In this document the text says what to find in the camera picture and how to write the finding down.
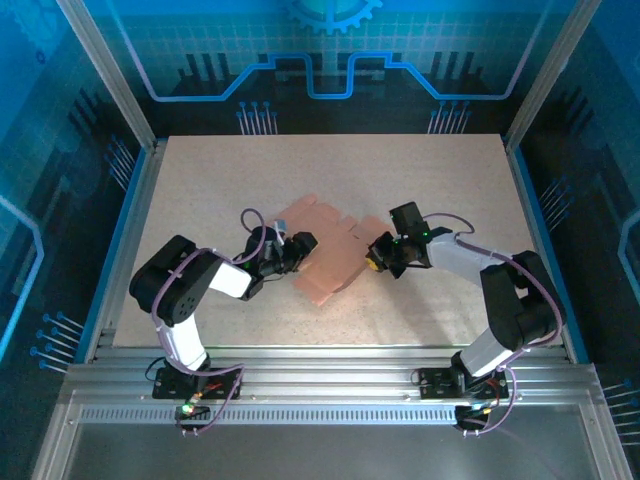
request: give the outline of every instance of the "glass panel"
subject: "glass panel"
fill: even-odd
[[[22,480],[139,146],[53,0],[2,2],[0,13],[0,476]]]
[[[573,4],[88,2],[160,136],[504,132]]]
[[[621,414],[616,422],[627,424],[621,438],[636,449],[636,468],[639,23],[637,2],[602,2],[522,142],[588,354],[603,385],[619,385],[608,391],[620,395],[609,402]]]

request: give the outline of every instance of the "blue pin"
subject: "blue pin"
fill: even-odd
[[[47,355],[46,353],[39,352],[36,347],[31,347],[31,349],[29,350],[29,355],[31,355],[32,357],[40,356],[42,358],[46,358],[47,360],[53,360],[54,362],[59,362],[64,365],[70,365],[69,362],[65,362],[64,360],[60,360],[59,358],[52,357],[51,355]]]
[[[47,343],[47,344],[44,346],[44,351],[45,351],[45,352],[47,352],[47,353],[54,352],[54,353],[57,353],[57,354],[59,354],[59,355],[62,355],[63,357],[68,357],[68,358],[70,358],[71,360],[73,360],[73,355],[71,355],[71,354],[69,354],[69,353],[67,353],[67,352],[63,352],[62,350],[57,349],[56,347],[54,347],[54,346],[53,346],[52,344],[50,344],[50,343]]]
[[[264,134],[268,134],[269,132],[267,131],[267,122],[265,120],[265,117],[267,116],[266,112],[260,112],[260,120],[262,121],[262,131],[264,132]]]
[[[433,121],[435,120],[437,114],[438,114],[437,110],[431,110],[431,119],[429,120],[429,126],[427,127],[427,133],[432,133]]]
[[[453,112],[453,122],[451,123],[451,128],[449,129],[449,133],[453,133],[456,123],[458,122],[458,118],[460,117],[460,111],[456,110]]]
[[[58,340],[58,339],[56,339],[56,338],[50,337],[49,335],[45,335],[45,333],[44,333],[42,330],[38,330],[38,331],[36,332],[36,338],[37,338],[37,339],[45,338],[45,339],[50,340],[50,341],[52,341],[53,343],[56,343],[56,344],[58,344],[58,345],[60,345],[60,346],[62,346],[62,347],[68,348],[69,350],[73,350],[73,351],[75,351],[75,350],[76,350],[76,347],[72,347],[72,346],[71,346],[71,345],[69,345],[68,343],[61,342],[60,340]]]
[[[62,368],[58,368],[58,367],[54,367],[53,365],[49,365],[46,360],[40,360],[38,362],[38,366],[40,367],[41,370],[44,370],[45,368],[48,368],[49,370],[54,370],[56,372],[67,373],[66,370],[63,370]]]
[[[69,317],[65,316],[64,313],[62,312],[58,312],[56,313],[56,318],[58,320],[66,320],[68,323],[70,323],[71,325],[75,325],[76,327],[80,328],[80,330],[84,329],[84,327],[82,325],[80,325],[77,322],[74,322],[73,320],[71,320]]]
[[[82,333],[82,332],[78,332],[77,330],[75,330],[75,329],[73,329],[73,328],[71,328],[71,327],[68,327],[68,326],[67,326],[67,325],[65,325],[64,323],[61,323],[61,322],[59,322],[59,321],[57,321],[57,320],[54,320],[53,318],[51,318],[51,316],[50,316],[48,313],[45,313],[45,314],[42,316],[42,321],[43,321],[44,323],[53,323],[54,325],[57,325],[57,326],[59,326],[60,328],[63,328],[63,329],[65,329],[66,331],[71,332],[71,333],[74,333],[74,334],[76,334],[76,335],[78,335],[78,336],[80,336],[80,334]]]
[[[66,335],[62,333],[60,330],[58,330],[58,327],[51,328],[51,335],[53,335],[54,337],[66,338],[67,340],[73,343],[79,343],[78,340],[76,340],[75,338],[70,337],[69,335]]]
[[[615,388],[620,388],[620,387],[625,387],[625,388],[631,388],[633,385],[633,383],[631,382],[630,378],[625,378],[622,383],[618,383],[616,385],[612,385],[610,387],[607,388],[603,388],[602,391],[603,392],[608,392],[609,390],[613,390]]]
[[[618,408],[618,407],[633,407],[633,408],[638,408],[640,407],[640,400],[638,400],[637,397],[633,397],[631,400],[629,400],[628,402],[624,402],[624,403],[616,403],[615,405],[610,405],[609,406],[609,410],[611,410],[612,408]]]
[[[438,133],[442,133],[442,127],[444,127],[444,124],[448,116],[449,116],[448,111],[445,110],[444,112],[442,112],[442,120],[440,121],[440,127],[438,128]]]

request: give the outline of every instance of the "purple cable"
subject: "purple cable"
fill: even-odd
[[[244,222],[244,216],[249,212],[255,213],[256,216],[258,217],[258,220],[260,220],[260,225],[262,226],[262,235],[260,236],[260,242],[258,242],[258,246],[256,247],[256,249],[251,254],[247,255],[244,258],[238,258],[237,260],[231,260],[231,263],[234,264],[234,265],[240,265],[241,263],[248,262],[253,257],[258,255],[258,253],[260,253],[260,250],[262,250],[262,246],[264,245],[265,239],[267,238],[267,224],[264,222],[264,218],[262,217],[260,212],[257,211],[255,208],[245,208],[242,211],[242,213],[240,214],[240,223],[242,223],[242,226],[244,227],[244,229],[246,231],[248,231],[249,233],[251,233],[251,230],[249,230],[249,227],[247,227],[247,224]]]
[[[467,243],[467,242],[465,242],[463,240],[460,240],[458,237],[461,234],[473,234],[476,231],[476,229],[473,226],[473,224],[471,222],[469,222],[468,220],[466,220],[465,218],[460,217],[458,215],[454,215],[453,213],[440,213],[440,212],[431,213],[429,215],[426,215],[423,218],[426,220],[427,218],[430,218],[430,217],[454,218],[454,219],[459,220],[462,223],[464,223],[467,227],[469,227],[469,231],[467,231],[467,232],[458,232],[458,233],[455,234],[454,239],[455,239],[455,241],[456,241],[456,243],[458,245],[460,245],[461,247],[466,248],[467,250],[471,250],[472,252],[479,253],[481,255],[486,255],[488,257],[496,258],[496,259],[498,259],[498,260],[500,260],[502,262],[505,262],[505,263],[509,264],[513,268],[515,268],[520,274],[524,275],[527,278],[527,280],[529,280],[533,284],[533,286],[536,287],[536,289],[538,289],[540,294],[544,297],[544,299],[547,301],[547,303],[551,307],[551,310],[553,311],[553,315],[554,315],[554,317],[556,319],[556,329],[550,335],[548,335],[546,338],[543,337],[542,339],[534,340],[533,342],[530,342],[527,345],[525,345],[523,348],[520,348],[519,350],[514,352],[513,355],[511,355],[509,358],[507,358],[502,363],[502,365],[506,366],[506,365],[509,364],[509,362],[512,362],[516,358],[520,357],[524,353],[524,348],[526,348],[526,347],[542,347],[544,345],[548,345],[548,344],[554,342],[562,334],[562,314],[560,313],[560,309],[558,308],[558,304],[555,302],[555,300],[553,299],[551,294],[547,291],[547,289],[544,288],[544,286],[538,281],[538,279],[535,278],[533,275],[531,275],[531,273],[529,273],[529,271],[527,271],[527,269],[525,269],[524,267],[518,265],[511,258],[506,257],[505,255],[502,255],[502,254],[497,253],[497,252],[492,252],[490,250],[487,250],[486,248],[478,247],[476,245],[471,245],[470,243]]]
[[[502,362],[501,365],[499,365],[496,368],[496,371],[501,372],[504,370],[509,371],[509,373],[511,374],[511,378],[513,381],[513,392],[511,393],[511,398],[509,399],[509,405],[507,406],[507,411],[505,412],[505,414],[500,418],[500,420],[498,420],[494,425],[491,425],[489,427],[485,427],[484,429],[482,429],[481,431],[478,432],[478,435],[483,435],[485,433],[489,433],[492,430],[497,429],[500,425],[502,425],[502,423],[507,419],[507,417],[509,416],[509,414],[511,413],[511,410],[513,409],[513,406],[515,404],[515,399],[516,399],[516,395],[517,395],[517,391],[518,391],[518,382],[516,380],[516,375],[513,371],[513,369],[511,369],[509,367],[509,363],[511,363],[512,361],[514,361],[516,358],[520,357],[521,355],[524,354],[525,352],[525,348],[527,347],[542,347],[544,345],[548,345],[551,342],[554,342],[561,334],[562,334],[562,314],[560,313],[560,309],[558,308],[558,304],[555,302],[555,300],[553,299],[553,297],[551,296],[551,294],[547,291],[546,288],[544,288],[544,286],[538,281],[537,278],[535,278],[533,275],[531,275],[531,273],[529,273],[529,271],[527,269],[525,269],[524,267],[518,265],[515,261],[513,261],[513,259],[502,255],[500,253],[497,252],[492,252],[490,250],[487,250],[486,248],[482,248],[482,247],[478,247],[476,245],[471,245],[470,243],[467,243],[463,240],[460,240],[458,237],[461,234],[473,234],[475,233],[476,229],[473,226],[473,224],[471,222],[469,222],[468,220],[466,220],[465,218],[462,218],[458,215],[454,215],[453,213],[431,213],[429,215],[426,215],[425,217],[423,217],[423,219],[427,219],[430,217],[448,217],[448,218],[454,218],[456,220],[461,221],[462,223],[464,223],[467,227],[469,227],[469,231],[467,232],[458,232],[455,234],[454,236],[454,240],[455,242],[460,245],[463,248],[466,248],[467,250],[470,250],[472,252],[475,253],[479,253],[481,255],[486,255],[488,257],[492,257],[492,258],[496,258],[502,262],[507,263],[508,265],[512,266],[513,268],[515,268],[520,274],[524,275],[527,280],[529,280],[534,287],[536,287],[538,289],[538,291],[540,292],[540,294],[544,297],[544,299],[547,301],[547,303],[549,304],[549,306],[551,307],[551,310],[553,311],[553,315],[556,319],[556,329],[550,334],[547,335],[547,337],[543,337],[541,339],[538,340],[534,340],[533,342],[528,343],[527,345],[525,345],[524,347],[516,350],[511,356],[509,356],[504,362]]]
[[[502,417],[500,417],[500,420],[498,420],[496,423],[494,423],[493,425],[490,425],[488,427],[485,426],[485,428],[480,430],[478,432],[478,435],[484,435],[485,433],[489,433],[489,432],[495,430],[496,428],[498,428],[500,425],[502,425],[504,423],[504,421],[507,419],[507,417],[509,416],[509,414],[511,413],[511,410],[513,410],[513,406],[516,403],[516,396],[518,395],[518,381],[516,380],[516,374],[513,373],[513,369],[511,367],[505,366],[504,369],[511,374],[511,381],[513,383],[513,386],[512,386],[512,390],[513,391],[511,392],[511,398],[509,399],[509,405],[507,405],[507,411],[504,412],[504,415]]]
[[[465,421],[469,422],[469,423],[475,423],[477,425],[486,425],[487,424],[486,422],[483,422],[482,420],[476,420],[474,418],[468,418]],[[500,433],[506,435],[507,437],[511,438],[512,440],[515,440],[522,447],[524,447],[525,450],[528,450],[530,453],[532,453],[534,456],[536,456],[538,458],[538,460],[540,460],[540,463],[542,463],[545,467],[547,467],[547,470],[549,470],[549,472],[551,472],[551,474],[554,477],[556,477],[558,480],[564,480],[566,478],[564,475],[562,475],[562,473],[560,473],[560,471],[557,468],[555,468],[551,464],[551,462],[549,462],[544,457],[544,455],[542,455],[537,449],[535,449],[534,447],[529,445],[523,438],[521,438],[520,436],[518,436],[515,433],[511,432],[510,430],[507,430],[504,427],[497,428],[496,430],[498,430]]]
[[[458,221],[464,223],[467,227],[469,227],[469,231],[468,232],[458,232],[458,234],[468,233],[468,234],[471,235],[473,233],[476,233],[476,227],[474,227],[473,224],[469,220],[467,220],[466,218],[462,218],[459,215],[455,215],[453,213],[437,212],[437,213],[430,213],[429,215],[425,215],[424,217],[422,217],[422,219],[426,220],[427,218],[431,218],[431,217],[453,218],[455,220],[458,220]]]
[[[256,209],[254,208],[246,208],[241,215],[241,221],[244,225],[244,216],[248,213],[248,212],[252,212],[255,213],[258,218],[260,219],[260,223],[262,224],[262,236],[260,238],[260,242],[258,243],[258,246],[256,247],[256,249],[249,255],[247,255],[245,258],[241,258],[238,260],[233,261],[232,263],[237,265],[240,263],[244,263],[248,260],[251,260],[253,257],[255,257],[260,250],[262,249],[263,245],[264,245],[264,240],[267,234],[267,228],[266,228],[266,224],[264,223],[264,218],[262,217],[262,215],[260,214],[260,212],[258,212]],[[167,281],[164,282],[164,284],[162,285],[162,287],[160,287],[160,290],[158,290],[158,294],[156,295],[156,297],[153,299],[153,304],[151,305],[151,319],[153,320],[153,323],[156,326],[156,332],[158,333],[158,339],[160,341],[160,345],[162,346],[162,349],[169,354],[169,357],[171,357],[171,352],[172,349],[171,347],[168,345],[164,335],[162,335],[162,320],[158,317],[158,306],[160,305],[160,301],[162,300],[162,297],[164,297],[164,295],[167,293],[167,290],[169,290],[169,287],[171,287],[171,284],[176,280],[176,278],[178,278],[180,276],[180,274],[184,271],[185,268],[187,268],[187,266],[196,259],[196,257],[207,253],[207,252],[212,252],[213,250],[211,250],[210,248],[200,248],[194,252],[192,252],[191,254],[189,254],[181,263],[180,265],[178,265],[178,267],[171,273],[171,275],[169,275],[169,278],[167,278]],[[198,372],[198,371],[194,371],[194,370],[189,370],[185,365],[183,365],[182,363],[180,363],[180,361],[178,360],[174,360],[169,358],[168,361],[171,363],[171,365],[178,371],[186,374],[186,375],[194,375],[196,377],[214,377],[214,376],[218,376],[218,375],[225,375],[227,373],[233,372],[234,370],[240,370],[240,373],[238,374],[230,392],[229,395],[227,395],[227,398],[225,399],[224,403],[222,404],[222,407],[220,408],[220,410],[218,410],[218,413],[216,413],[216,415],[213,417],[213,419],[206,424],[204,427],[200,428],[200,429],[194,429],[193,433],[194,435],[197,435],[199,431],[205,432],[207,431],[209,428],[211,428],[211,426],[213,426],[213,424],[220,418],[220,416],[222,415],[222,413],[224,412],[227,404],[229,403],[229,401],[231,400],[231,397],[233,397],[233,394],[235,393],[235,391],[237,390],[238,386],[240,385],[240,380],[242,379],[242,376],[244,374],[244,364],[238,364],[238,365],[234,365],[232,367],[228,367],[228,368],[223,368],[220,370],[213,370],[213,371],[209,371],[209,372]]]
[[[198,436],[199,433],[204,433],[207,430],[209,430],[211,427],[213,427],[216,424],[216,422],[220,419],[220,417],[222,417],[223,412],[226,410],[227,405],[231,401],[231,397],[233,397],[233,394],[236,392],[236,390],[240,386],[240,380],[242,380],[242,376],[244,375],[244,368],[245,367],[244,367],[243,364],[240,364],[240,365],[236,365],[235,367],[231,367],[231,368],[225,369],[225,370],[235,370],[236,367],[238,367],[238,369],[240,370],[240,373],[236,377],[236,380],[233,382],[233,386],[231,387],[231,391],[230,391],[229,395],[227,395],[227,398],[224,399],[224,403],[220,407],[220,410],[218,410],[216,412],[215,416],[211,419],[211,421],[209,423],[207,423],[204,427],[201,427],[201,428],[197,428],[197,429],[193,429],[193,430],[186,430],[186,429],[182,428],[181,422],[178,421],[178,427],[182,428],[182,431],[183,431],[183,433],[185,435],[186,434],[191,434],[193,436]]]

